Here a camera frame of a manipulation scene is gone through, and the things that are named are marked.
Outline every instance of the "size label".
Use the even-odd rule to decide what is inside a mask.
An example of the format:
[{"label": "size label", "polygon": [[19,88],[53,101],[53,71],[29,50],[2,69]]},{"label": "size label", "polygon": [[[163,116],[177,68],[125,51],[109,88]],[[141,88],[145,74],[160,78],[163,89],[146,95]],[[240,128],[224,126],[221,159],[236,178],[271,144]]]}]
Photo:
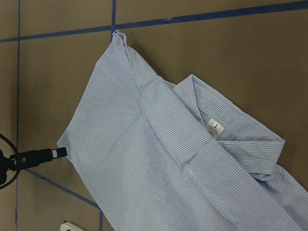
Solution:
[{"label": "size label", "polygon": [[206,130],[211,134],[214,139],[217,139],[217,137],[222,133],[224,129],[225,128],[213,118],[210,119],[210,121],[206,125]]}]

